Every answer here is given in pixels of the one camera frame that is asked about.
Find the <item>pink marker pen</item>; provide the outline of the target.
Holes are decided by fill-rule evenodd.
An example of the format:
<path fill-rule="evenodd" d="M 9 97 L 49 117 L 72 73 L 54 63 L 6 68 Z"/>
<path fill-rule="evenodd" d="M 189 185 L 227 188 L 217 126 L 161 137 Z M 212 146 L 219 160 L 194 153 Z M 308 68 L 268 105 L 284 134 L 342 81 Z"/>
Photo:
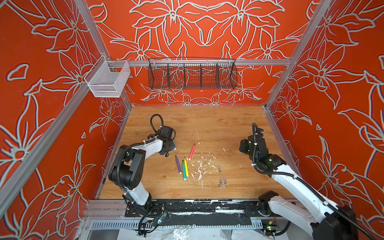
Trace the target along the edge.
<path fill-rule="evenodd" d="M 191 160 L 191 159 L 192 159 L 192 157 L 193 157 L 193 155 L 194 155 L 194 152 L 195 152 L 195 149 L 196 149 L 196 144 L 194 144 L 194 145 L 192 146 L 192 149 L 191 149 L 190 155 L 189 155 L 189 157 L 188 157 L 188 160 Z"/>

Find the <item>yellow marker pen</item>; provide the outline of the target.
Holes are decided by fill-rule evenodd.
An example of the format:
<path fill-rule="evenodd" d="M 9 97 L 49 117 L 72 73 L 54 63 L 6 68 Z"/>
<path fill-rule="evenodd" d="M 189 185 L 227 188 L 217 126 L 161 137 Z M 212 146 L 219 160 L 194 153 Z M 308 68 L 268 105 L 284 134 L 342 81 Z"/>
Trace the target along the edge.
<path fill-rule="evenodd" d="M 189 176 L 189 169 L 188 169 L 188 159 L 186 157 L 184 157 L 184 166 L 185 166 L 186 177 L 188 177 Z"/>

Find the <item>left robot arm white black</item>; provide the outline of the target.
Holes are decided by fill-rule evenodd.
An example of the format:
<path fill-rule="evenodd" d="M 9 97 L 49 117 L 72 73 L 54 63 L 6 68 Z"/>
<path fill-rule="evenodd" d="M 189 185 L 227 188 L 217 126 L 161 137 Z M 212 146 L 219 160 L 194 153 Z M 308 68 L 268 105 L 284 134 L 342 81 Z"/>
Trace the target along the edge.
<path fill-rule="evenodd" d="M 139 143 L 120 146 L 108 173 L 108 179 L 123 191 L 123 199 L 142 215 L 149 215 L 153 208 L 152 196 L 142 183 L 145 160 L 157 153 L 168 157 L 176 149 L 176 131 L 164 125 L 161 115 L 152 115 L 150 124 L 154 134 Z"/>

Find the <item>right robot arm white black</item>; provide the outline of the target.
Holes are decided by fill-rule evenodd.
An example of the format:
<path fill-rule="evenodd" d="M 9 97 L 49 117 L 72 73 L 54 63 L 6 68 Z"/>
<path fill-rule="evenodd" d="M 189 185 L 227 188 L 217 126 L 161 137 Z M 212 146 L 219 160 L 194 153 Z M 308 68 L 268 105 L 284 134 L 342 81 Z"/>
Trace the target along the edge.
<path fill-rule="evenodd" d="M 276 192 L 268 191 L 258 200 L 258 211 L 262 216 L 276 214 L 284 217 L 314 240 L 357 240 L 359 233 L 374 239 L 358 225 L 356 214 L 350 207 L 337 205 L 299 177 L 281 157 L 270 154 L 264 131 L 256 123 L 252 124 L 252 135 L 241 140 L 239 151 L 248 155 L 259 174 L 280 183 L 303 205 L 300 208 Z"/>

